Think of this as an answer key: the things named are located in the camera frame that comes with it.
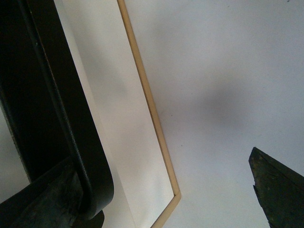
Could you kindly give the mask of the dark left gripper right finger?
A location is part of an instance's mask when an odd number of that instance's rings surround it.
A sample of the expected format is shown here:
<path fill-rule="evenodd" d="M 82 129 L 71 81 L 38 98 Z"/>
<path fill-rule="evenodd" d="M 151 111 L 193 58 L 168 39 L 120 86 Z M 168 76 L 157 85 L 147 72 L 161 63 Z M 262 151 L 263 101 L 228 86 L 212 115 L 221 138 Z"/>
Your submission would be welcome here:
<path fill-rule="evenodd" d="M 249 157 L 254 191 L 271 228 L 304 226 L 304 177 L 254 147 Z"/>

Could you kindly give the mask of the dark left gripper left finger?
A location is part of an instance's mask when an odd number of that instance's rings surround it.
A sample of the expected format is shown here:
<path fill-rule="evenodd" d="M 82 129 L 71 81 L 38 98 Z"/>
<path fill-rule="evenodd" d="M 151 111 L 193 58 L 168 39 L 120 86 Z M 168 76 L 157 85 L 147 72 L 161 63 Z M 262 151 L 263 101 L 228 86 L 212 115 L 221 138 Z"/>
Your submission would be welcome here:
<path fill-rule="evenodd" d="M 101 228 L 104 213 L 80 214 L 83 189 L 70 158 L 64 159 L 0 204 L 2 228 Z"/>

